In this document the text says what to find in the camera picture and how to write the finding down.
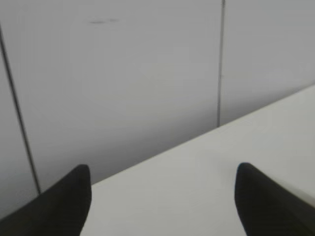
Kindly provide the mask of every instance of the table surface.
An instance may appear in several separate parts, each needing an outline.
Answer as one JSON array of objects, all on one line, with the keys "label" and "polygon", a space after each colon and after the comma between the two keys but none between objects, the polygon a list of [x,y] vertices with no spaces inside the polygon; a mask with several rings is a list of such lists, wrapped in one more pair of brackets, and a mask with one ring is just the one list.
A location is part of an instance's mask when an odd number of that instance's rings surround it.
[{"label": "table surface", "polygon": [[245,236],[234,204],[241,162],[315,205],[315,87],[93,185],[81,236]]}]

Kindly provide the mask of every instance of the white surface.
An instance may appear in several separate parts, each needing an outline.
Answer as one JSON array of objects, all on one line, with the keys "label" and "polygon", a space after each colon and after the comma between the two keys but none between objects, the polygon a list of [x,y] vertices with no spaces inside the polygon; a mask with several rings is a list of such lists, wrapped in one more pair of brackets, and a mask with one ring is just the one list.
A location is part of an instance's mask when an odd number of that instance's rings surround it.
[{"label": "white surface", "polygon": [[37,196],[0,52],[0,220]]},{"label": "white surface", "polygon": [[315,1],[227,0],[221,123],[315,83]]},{"label": "white surface", "polygon": [[2,0],[43,189],[93,182],[216,126],[220,0]]},{"label": "white surface", "polygon": [[312,203],[314,101],[312,87],[93,185],[81,236],[245,236],[234,204],[241,162]]}]

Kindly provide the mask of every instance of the panel seam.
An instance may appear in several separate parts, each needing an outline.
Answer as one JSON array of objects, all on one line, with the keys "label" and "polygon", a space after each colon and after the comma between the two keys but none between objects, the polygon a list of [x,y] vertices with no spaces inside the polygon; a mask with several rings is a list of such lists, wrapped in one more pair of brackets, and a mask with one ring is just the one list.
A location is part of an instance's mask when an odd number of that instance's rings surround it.
[{"label": "panel seam", "polygon": [[18,122],[19,122],[20,131],[21,131],[22,138],[23,138],[24,147],[25,147],[28,161],[29,161],[29,164],[31,167],[32,177],[33,177],[33,180],[34,180],[34,183],[36,186],[37,193],[40,194],[41,189],[40,189],[40,185],[39,185],[39,180],[38,180],[38,176],[37,176],[37,172],[36,172],[36,168],[35,168],[35,164],[34,164],[34,160],[33,160],[30,142],[29,142],[29,139],[27,136],[27,132],[26,132],[26,128],[25,128],[25,124],[24,124],[24,120],[23,120],[23,116],[22,116],[22,112],[21,112],[21,108],[20,108],[19,99],[18,99],[17,92],[16,92],[16,87],[15,87],[13,76],[12,76],[12,71],[11,71],[8,55],[6,52],[6,47],[5,47],[5,43],[4,43],[4,37],[3,37],[1,24],[0,24],[0,49],[1,49],[1,55],[2,55],[2,59],[3,59],[4,68],[5,68],[6,75],[7,75],[8,82],[9,82],[12,100],[14,103],[16,115],[17,115]]},{"label": "panel seam", "polygon": [[222,97],[221,92],[222,92],[222,63],[223,63],[225,7],[226,7],[226,1],[222,0],[222,3],[221,3],[221,21],[220,21],[217,127],[220,127],[220,125],[221,125],[221,97]]}]

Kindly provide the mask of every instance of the white wall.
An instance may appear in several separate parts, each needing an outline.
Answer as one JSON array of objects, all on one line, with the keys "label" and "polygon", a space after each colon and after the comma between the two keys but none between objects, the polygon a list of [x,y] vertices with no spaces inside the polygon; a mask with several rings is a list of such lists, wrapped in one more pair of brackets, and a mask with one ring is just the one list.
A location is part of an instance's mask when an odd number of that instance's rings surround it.
[{"label": "white wall", "polygon": [[3,0],[41,186],[96,182],[216,126],[221,0]]},{"label": "white wall", "polygon": [[315,83],[315,1],[227,0],[221,124]]},{"label": "white wall", "polygon": [[0,219],[37,196],[0,51]]}]

